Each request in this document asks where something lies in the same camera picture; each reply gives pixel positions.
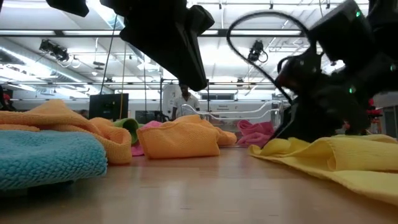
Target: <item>black cable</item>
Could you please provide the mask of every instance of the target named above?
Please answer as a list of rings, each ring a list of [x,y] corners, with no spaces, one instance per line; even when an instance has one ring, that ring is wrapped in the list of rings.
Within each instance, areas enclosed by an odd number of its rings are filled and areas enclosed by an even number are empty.
[[[321,2],[321,0],[319,0],[319,9],[321,10],[321,16],[323,17],[322,2]]]
[[[113,31],[112,31],[111,44],[109,45],[108,56],[106,57],[106,64],[105,64],[105,69],[104,69],[104,77],[102,78],[101,91],[99,91],[99,94],[100,94],[100,95],[102,94],[102,89],[104,88],[105,76],[106,76],[106,69],[108,68],[109,56],[111,55],[111,49],[112,49],[114,31],[115,31],[115,29],[116,29],[116,22],[117,22],[117,21],[118,21],[118,15],[116,15],[116,17],[114,18],[114,24],[113,24]]]
[[[44,58],[44,56],[46,56],[48,54],[48,52],[44,53],[43,55],[41,55],[39,57],[39,59],[37,59],[34,63],[38,62],[40,59]]]
[[[264,53],[267,56],[267,59],[265,59],[264,61],[259,59],[258,61],[261,62],[261,63],[266,63],[268,61],[268,54],[267,54],[267,52],[265,50],[263,50],[262,53]]]
[[[147,111],[147,73],[146,73],[146,66],[145,66],[145,58],[144,58],[144,90],[145,90],[145,122],[147,122],[148,123],[148,120],[147,120],[147,114],[148,114],[148,111]]]
[[[226,33],[226,41],[227,41],[229,47],[231,47],[232,51],[235,54],[237,54],[239,57],[241,57],[241,59],[243,59],[244,61],[246,61],[250,65],[252,65],[259,72],[261,72],[266,78],[268,78],[269,81],[283,94],[283,96],[287,99],[287,101],[290,104],[292,104],[292,99],[285,92],[285,90],[283,90],[282,87],[278,83],[276,83],[275,80],[266,71],[264,71],[260,66],[256,65],[255,63],[251,62],[250,60],[248,60],[232,44],[231,32],[237,25],[239,25],[240,23],[242,23],[242,22],[244,22],[246,20],[249,20],[249,19],[252,19],[252,18],[255,18],[255,17],[261,17],[261,16],[277,16],[277,17],[286,18],[286,19],[292,21],[305,34],[305,36],[307,36],[307,38],[309,37],[310,31],[308,30],[308,28],[302,22],[300,22],[298,19],[294,18],[293,16],[285,14],[283,12],[277,12],[277,11],[259,11],[259,12],[254,12],[252,14],[245,15],[243,17],[240,17],[238,20],[234,21],[230,25],[230,27],[229,27],[229,29],[228,29],[228,31]],[[314,40],[311,40],[311,39],[308,39],[308,41],[310,43],[310,49],[316,53],[317,52],[317,42],[314,41]]]

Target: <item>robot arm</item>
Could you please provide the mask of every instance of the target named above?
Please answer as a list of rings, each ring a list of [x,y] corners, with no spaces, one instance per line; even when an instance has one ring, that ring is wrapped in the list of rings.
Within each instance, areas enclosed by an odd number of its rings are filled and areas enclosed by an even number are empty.
[[[215,23],[206,9],[201,6],[187,9],[187,0],[100,2],[124,17],[126,27],[120,32],[122,40],[154,59],[192,90],[206,88],[197,39]],[[47,0],[47,3],[82,17],[89,11],[85,0]]]
[[[313,50],[287,59],[276,81],[298,97],[284,111],[287,119],[273,138],[312,142],[334,135],[346,121],[349,134],[369,127],[369,99],[398,90],[398,45],[386,41],[397,37],[396,8],[396,1],[371,1],[366,18],[354,0],[346,0],[310,29],[310,42],[318,42],[331,61],[342,60],[345,67],[323,74],[321,55]]]

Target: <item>table surface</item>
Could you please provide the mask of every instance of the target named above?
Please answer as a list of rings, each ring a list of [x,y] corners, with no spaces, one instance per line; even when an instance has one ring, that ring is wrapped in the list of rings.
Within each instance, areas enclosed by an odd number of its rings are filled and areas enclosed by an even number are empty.
[[[3,224],[396,224],[397,211],[240,148],[224,148],[220,157],[135,157],[64,192],[0,198]]]

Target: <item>microfiber cloth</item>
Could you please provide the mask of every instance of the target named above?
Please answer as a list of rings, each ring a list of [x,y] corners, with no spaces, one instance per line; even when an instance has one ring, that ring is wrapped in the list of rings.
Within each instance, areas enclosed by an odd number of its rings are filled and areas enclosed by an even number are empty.
[[[265,135],[272,135],[274,133],[274,127],[271,122],[252,124],[248,120],[241,120],[238,122],[238,128],[242,132],[243,136],[252,133],[261,133]]]
[[[111,164],[131,162],[131,135],[107,119],[87,120],[70,110],[62,100],[50,100],[27,112],[0,111],[1,130],[79,131],[92,134],[105,148]]]
[[[158,121],[150,121],[147,124],[143,125],[143,127],[141,127],[141,129],[145,129],[145,128],[156,128],[161,126],[162,123],[158,122]],[[131,154],[132,156],[143,156],[144,155],[144,150],[140,144],[140,142],[136,142],[135,145],[131,146]]]
[[[389,136],[333,136],[313,143],[273,139],[263,149],[250,146],[249,152],[398,205],[398,143]]]
[[[157,128],[139,128],[138,139],[149,159],[218,156],[218,146],[236,142],[233,133],[222,131],[199,115],[188,115]]]
[[[262,133],[251,133],[241,137],[236,144],[244,147],[248,147],[250,145],[262,147],[267,144],[270,138],[271,136]]]
[[[274,127],[271,122],[252,124],[248,120],[241,120],[238,122],[238,128],[243,136],[237,144],[244,147],[252,144],[262,147],[274,133]]]
[[[104,147],[91,134],[0,131],[0,190],[97,177],[106,166]]]
[[[115,121],[113,124],[115,127],[124,128],[130,132],[132,145],[138,141],[137,129],[142,127],[143,124],[139,124],[135,119],[132,118],[124,118],[119,121]]]

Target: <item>ceiling-mounted camera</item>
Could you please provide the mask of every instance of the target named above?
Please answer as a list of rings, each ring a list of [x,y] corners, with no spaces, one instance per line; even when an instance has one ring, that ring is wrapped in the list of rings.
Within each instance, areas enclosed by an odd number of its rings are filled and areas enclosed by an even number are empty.
[[[267,59],[265,61],[261,61],[260,57],[262,54],[265,54],[267,56]],[[257,62],[260,61],[262,63],[266,62],[268,60],[268,55],[264,51],[264,44],[262,43],[261,40],[256,40],[253,44],[253,46],[250,49],[249,55],[248,55],[248,60],[252,62]]]
[[[50,54],[60,62],[66,62],[69,60],[68,49],[61,47],[50,40],[42,40],[39,50],[45,54]]]

